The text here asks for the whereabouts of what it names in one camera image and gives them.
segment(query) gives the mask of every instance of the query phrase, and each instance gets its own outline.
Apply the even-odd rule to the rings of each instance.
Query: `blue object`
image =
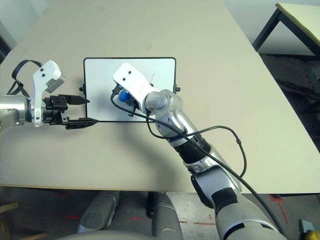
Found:
[[[121,101],[121,102],[125,102],[125,101],[127,101],[127,100],[129,100],[130,98],[131,98],[131,95],[130,95],[130,93],[128,93],[127,91],[125,91],[125,90],[121,90],[120,92],[119,92],[119,100]]]

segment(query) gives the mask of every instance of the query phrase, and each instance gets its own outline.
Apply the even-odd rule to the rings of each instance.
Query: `cable connector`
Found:
[[[120,91],[122,90],[122,86],[117,84],[114,89],[112,89],[112,95],[111,97],[113,98],[115,95],[118,95]]]

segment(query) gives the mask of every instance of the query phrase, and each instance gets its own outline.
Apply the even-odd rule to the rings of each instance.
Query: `wall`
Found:
[[[0,0],[0,35],[13,49],[52,0]]]
[[[252,43],[276,10],[275,4],[278,2],[320,6],[320,0],[225,0],[225,5]],[[261,46],[259,53],[313,55],[281,22]]]

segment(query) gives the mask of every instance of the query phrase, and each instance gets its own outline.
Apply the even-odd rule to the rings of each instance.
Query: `yellow object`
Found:
[[[310,231],[305,235],[304,240],[320,240],[320,233],[318,231]]]

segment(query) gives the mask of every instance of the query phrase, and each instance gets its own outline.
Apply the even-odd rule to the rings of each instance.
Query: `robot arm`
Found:
[[[81,105],[89,102],[81,96],[59,94],[42,98],[44,91],[52,93],[66,80],[59,66],[52,60],[44,65],[31,61],[36,62],[39,69],[33,74],[32,96],[29,97],[23,89],[23,84],[16,79],[19,69],[27,62],[30,60],[19,63],[12,73],[18,88],[23,90],[25,96],[10,95],[10,93],[0,95],[0,132],[7,127],[23,126],[25,122],[33,123],[35,127],[41,127],[43,123],[64,125],[66,129],[86,128],[98,122],[92,118],[71,120],[66,116],[67,104]]]
[[[117,70],[113,80],[136,100],[143,113],[149,111],[150,115],[155,115],[156,120],[166,123],[180,133],[191,134],[197,131],[183,112],[180,97],[169,90],[154,89],[142,74],[128,63],[124,63]],[[177,137],[167,141],[179,153],[191,173],[191,182],[202,203],[214,209],[221,240],[286,239],[265,214],[241,194],[239,181],[200,150],[210,153],[227,166],[217,150],[200,134],[188,137],[194,143],[192,144],[164,125],[156,123],[155,126],[162,136]]]

